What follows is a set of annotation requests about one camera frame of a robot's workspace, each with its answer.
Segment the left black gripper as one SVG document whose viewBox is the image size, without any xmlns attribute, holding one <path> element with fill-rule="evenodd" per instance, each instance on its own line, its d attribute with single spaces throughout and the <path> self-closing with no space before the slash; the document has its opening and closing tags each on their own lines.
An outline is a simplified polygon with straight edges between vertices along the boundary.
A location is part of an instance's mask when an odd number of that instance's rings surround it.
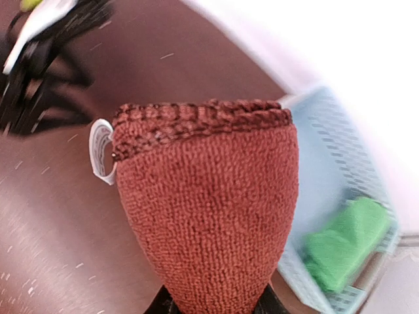
<svg viewBox="0 0 419 314">
<path fill-rule="evenodd" d="M 25 45 L 12 71 L 5 75 L 4 63 L 32 11 L 19 8 L 1 37 L 2 134 L 36 134 L 92 121 L 82 105 L 59 93 L 58 88 L 89 88 L 93 84 L 88 69 L 66 46 L 108 22 L 114 12 L 111 2 L 77 1 L 62 20 Z"/>
</svg>

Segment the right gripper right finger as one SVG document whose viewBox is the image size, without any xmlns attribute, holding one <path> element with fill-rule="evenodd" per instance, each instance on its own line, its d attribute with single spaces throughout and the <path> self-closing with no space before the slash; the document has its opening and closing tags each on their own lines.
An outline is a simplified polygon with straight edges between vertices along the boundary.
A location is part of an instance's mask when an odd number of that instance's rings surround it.
<svg viewBox="0 0 419 314">
<path fill-rule="evenodd" d="M 288 314 L 288 310 L 280 302 L 270 284 L 267 284 L 257 301 L 253 314 Z"/>
</svg>

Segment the brown towel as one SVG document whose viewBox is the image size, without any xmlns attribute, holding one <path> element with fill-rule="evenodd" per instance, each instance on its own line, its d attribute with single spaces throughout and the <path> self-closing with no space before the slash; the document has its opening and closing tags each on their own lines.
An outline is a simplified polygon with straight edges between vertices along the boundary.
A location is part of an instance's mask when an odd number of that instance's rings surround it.
<svg viewBox="0 0 419 314">
<path fill-rule="evenodd" d="M 291 112 L 262 100 L 126 104 L 112 125 L 122 206 L 179 313 L 253 313 L 299 193 Z"/>
</svg>

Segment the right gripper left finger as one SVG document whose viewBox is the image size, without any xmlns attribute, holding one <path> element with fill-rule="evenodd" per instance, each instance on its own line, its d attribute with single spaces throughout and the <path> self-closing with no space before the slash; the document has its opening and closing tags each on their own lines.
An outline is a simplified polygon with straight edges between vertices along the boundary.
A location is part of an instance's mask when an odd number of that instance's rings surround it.
<svg viewBox="0 0 419 314">
<path fill-rule="evenodd" d="M 179 314 L 179 309 L 167 288 L 162 286 L 144 314 Z"/>
</svg>

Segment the green towel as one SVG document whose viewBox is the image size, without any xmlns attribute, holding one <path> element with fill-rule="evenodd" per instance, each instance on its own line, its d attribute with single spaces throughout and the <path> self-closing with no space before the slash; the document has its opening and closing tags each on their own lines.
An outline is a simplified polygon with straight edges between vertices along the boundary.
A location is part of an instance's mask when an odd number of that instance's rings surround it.
<svg viewBox="0 0 419 314">
<path fill-rule="evenodd" d="M 387 209 L 360 197 L 320 231 L 306 238 L 305 266 L 320 289 L 342 292 L 351 277 L 382 241 L 391 224 Z"/>
</svg>

